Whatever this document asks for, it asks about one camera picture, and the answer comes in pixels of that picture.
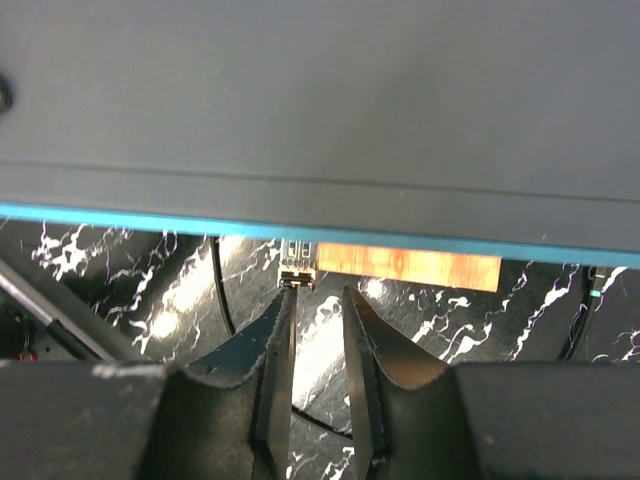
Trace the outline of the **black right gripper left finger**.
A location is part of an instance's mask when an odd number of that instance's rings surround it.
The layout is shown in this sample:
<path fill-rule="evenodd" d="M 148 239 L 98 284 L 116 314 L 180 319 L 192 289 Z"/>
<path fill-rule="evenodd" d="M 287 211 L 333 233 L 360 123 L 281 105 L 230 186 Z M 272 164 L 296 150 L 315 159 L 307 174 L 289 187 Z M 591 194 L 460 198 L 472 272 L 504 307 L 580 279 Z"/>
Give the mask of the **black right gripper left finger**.
<path fill-rule="evenodd" d="M 209 354 L 1 365 L 5 479 L 281 479 L 297 292 Z"/>

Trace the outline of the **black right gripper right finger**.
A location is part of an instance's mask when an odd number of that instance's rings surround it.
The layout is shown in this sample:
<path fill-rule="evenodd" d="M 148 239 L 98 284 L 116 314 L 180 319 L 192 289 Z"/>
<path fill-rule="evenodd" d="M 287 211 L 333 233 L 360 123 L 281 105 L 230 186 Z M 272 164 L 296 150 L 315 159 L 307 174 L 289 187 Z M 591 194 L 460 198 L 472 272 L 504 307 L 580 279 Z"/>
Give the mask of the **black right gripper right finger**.
<path fill-rule="evenodd" d="M 635 479 L 635 364 L 449 365 L 343 292 L 361 479 Z"/>

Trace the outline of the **grey network switch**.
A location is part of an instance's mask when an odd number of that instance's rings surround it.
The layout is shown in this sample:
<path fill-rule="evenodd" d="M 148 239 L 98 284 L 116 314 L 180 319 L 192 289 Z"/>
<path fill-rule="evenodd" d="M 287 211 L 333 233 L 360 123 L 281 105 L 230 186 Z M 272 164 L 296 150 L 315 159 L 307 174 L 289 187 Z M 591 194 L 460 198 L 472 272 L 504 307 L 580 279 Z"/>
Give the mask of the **grey network switch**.
<path fill-rule="evenodd" d="M 637 267 L 635 1 L 5 1 L 1 212 Z"/>

